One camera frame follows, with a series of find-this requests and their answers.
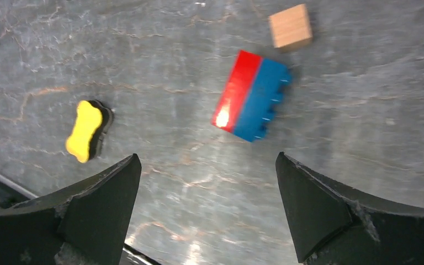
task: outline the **wooden cube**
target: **wooden cube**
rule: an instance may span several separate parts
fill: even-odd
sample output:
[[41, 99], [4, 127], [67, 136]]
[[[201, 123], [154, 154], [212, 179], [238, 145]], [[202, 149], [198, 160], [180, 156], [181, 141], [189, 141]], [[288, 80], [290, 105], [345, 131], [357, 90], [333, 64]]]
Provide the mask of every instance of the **wooden cube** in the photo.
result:
[[311, 43], [310, 19], [305, 4], [269, 17], [274, 47], [281, 52], [299, 49]]

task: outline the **red rectangular surface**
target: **red rectangular surface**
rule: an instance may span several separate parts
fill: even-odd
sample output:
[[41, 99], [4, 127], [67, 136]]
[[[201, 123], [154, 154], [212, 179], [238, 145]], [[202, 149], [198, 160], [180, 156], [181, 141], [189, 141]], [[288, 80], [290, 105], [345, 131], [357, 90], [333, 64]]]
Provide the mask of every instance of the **red rectangular surface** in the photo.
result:
[[259, 55], [240, 50], [225, 90], [212, 116], [212, 124], [230, 133], [261, 65]]

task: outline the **red and blue block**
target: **red and blue block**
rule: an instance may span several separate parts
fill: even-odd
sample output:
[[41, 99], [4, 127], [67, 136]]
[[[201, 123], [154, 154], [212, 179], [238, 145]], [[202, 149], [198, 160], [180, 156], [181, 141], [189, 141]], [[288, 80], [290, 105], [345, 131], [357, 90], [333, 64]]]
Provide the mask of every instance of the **red and blue block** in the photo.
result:
[[286, 65], [241, 50], [212, 124], [249, 142], [262, 139], [291, 78]]

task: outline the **yellow and black sponge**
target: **yellow and black sponge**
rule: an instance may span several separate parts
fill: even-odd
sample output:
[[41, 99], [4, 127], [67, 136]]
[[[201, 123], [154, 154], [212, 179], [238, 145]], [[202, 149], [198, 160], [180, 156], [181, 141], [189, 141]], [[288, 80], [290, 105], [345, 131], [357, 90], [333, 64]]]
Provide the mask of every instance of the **yellow and black sponge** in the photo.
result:
[[83, 100], [77, 106], [77, 118], [66, 149], [80, 163], [100, 154], [103, 137], [113, 122], [113, 112], [98, 100]]

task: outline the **gray marble surface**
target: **gray marble surface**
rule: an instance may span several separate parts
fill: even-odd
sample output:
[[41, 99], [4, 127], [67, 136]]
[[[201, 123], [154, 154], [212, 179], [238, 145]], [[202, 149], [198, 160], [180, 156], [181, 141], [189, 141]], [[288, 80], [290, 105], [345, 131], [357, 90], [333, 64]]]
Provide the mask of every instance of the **gray marble surface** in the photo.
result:
[[[126, 242], [175, 265], [296, 264], [279, 151], [424, 206], [424, 1], [307, 1], [314, 43], [279, 55], [267, 16], [299, 3], [0, 0], [0, 173], [43, 195], [138, 153]], [[209, 124], [239, 49], [296, 76], [253, 144]], [[93, 98], [116, 117], [82, 165], [64, 142]]]

